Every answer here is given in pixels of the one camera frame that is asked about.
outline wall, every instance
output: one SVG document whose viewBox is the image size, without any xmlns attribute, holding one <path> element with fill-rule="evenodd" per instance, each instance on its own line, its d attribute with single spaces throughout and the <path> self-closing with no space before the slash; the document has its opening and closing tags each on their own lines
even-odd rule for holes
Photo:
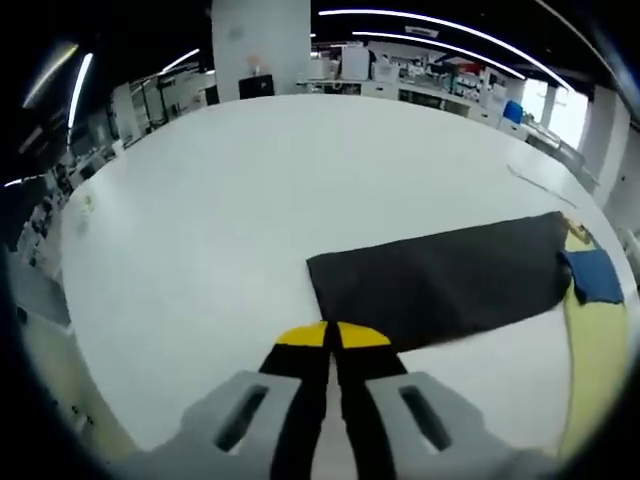
<svg viewBox="0 0 640 480">
<path fill-rule="evenodd" d="M 622 164 L 604 209 L 620 236 L 623 230 L 640 233 L 640 133 L 629 130 Z"/>
<path fill-rule="evenodd" d="M 238 81 L 251 75 L 258 55 L 273 75 L 276 94 L 295 93 L 311 51 L 309 0 L 215 0 L 211 7 L 213 52 L 220 101 L 239 98 Z"/>
</svg>

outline fabric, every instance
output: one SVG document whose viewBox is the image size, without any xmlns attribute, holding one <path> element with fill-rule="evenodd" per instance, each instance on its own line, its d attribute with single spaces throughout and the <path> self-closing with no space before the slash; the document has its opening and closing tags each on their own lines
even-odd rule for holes
<svg viewBox="0 0 640 480">
<path fill-rule="evenodd" d="M 616 270 L 602 248 L 582 252 L 563 250 L 562 257 L 571 268 L 580 303 L 624 301 Z"/>
<path fill-rule="evenodd" d="M 595 248 L 593 241 L 584 242 L 568 233 L 566 251 L 590 252 Z M 562 458 L 576 453 L 604 419 L 620 392 L 627 363 L 629 320 L 624 304 L 581 304 L 576 291 L 572 281 L 564 299 L 571 350 L 571 393 L 559 449 Z"/>
<path fill-rule="evenodd" d="M 465 228 L 307 260 L 322 318 L 373 328 L 397 351 L 545 312 L 570 276 L 557 261 L 560 213 Z"/>
</svg>

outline white pillar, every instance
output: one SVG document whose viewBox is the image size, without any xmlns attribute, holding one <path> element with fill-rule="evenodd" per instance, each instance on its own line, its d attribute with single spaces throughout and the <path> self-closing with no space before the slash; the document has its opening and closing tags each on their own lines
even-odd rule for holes
<svg viewBox="0 0 640 480">
<path fill-rule="evenodd" d="M 238 80 L 251 76 L 248 59 L 260 58 L 273 75 L 276 95 L 295 93 L 311 51 L 310 0 L 214 0 L 213 58 L 221 102 L 239 98 Z"/>
<path fill-rule="evenodd" d="M 136 119 L 136 110 L 131 98 L 131 87 L 128 83 L 120 85 L 111 96 L 112 109 L 116 119 L 118 134 L 124 144 L 142 137 L 140 125 Z"/>
<path fill-rule="evenodd" d="M 558 89 L 549 85 L 547 88 L 547 94 L 544 97 L 544 107 L 542 109 L 542 117 L 540 118 L 540 125 L 544 128 L 549 128 L 551 123 L 551 113 L 553 112 L 553 106 L 556 103 L 556 92 Z"/>
<path fill-rule="evenodd" d="M 618 178 L 618 171 L 622 164 L 627 140 L 629 138 L 629 122 L 630 116 L 627 107 L 622 102 L 619 95 L 615 98 L 615 109 L 613 122 L 611 125 L 611 136 L 609 137 L 609 145 L 598 176 L 600 185 L 593 192 L 593 198 L 601 208 L 606 205 L 609 195 Z"/>
<path fill-rule="evenodd" d="M 517 103 L 522 103 L 524 96 L 524 80 L 519 78 L 509 78 L 506 82 L 507 98 Z"/>
<path fill-rule="evenodd" d="M 603 207 L 611 194 L 629 136 L 629 112 L 612 90 L 596 86 L 587 132 L 581 152 L 585 168 L 600 183 L 593 192 Z"/>
</svg>

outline floor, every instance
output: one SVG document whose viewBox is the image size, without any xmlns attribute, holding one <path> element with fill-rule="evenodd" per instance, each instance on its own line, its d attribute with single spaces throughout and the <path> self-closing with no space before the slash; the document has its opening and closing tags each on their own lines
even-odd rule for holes
<svg viewBox="0 0 640 480">
<path fill-rule="evenodd" d="M 103 400 L 73 333 L 36 315 L 23 325 L 25 348 L 52 401 L 81 441 L 105 462 L 136 450 Z"/>
</svg>

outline black cloth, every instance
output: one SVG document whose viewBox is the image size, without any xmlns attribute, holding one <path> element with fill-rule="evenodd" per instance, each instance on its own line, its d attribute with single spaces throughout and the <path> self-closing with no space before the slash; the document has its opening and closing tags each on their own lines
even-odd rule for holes
<svg viewBox="0 0 640 480">
<path fill-rule="evenodd" d="M 562 300 L 558 212 L 307 260 L 322 318 L 378 330 L 396 351 L 492 330 Z"/>
</svg>

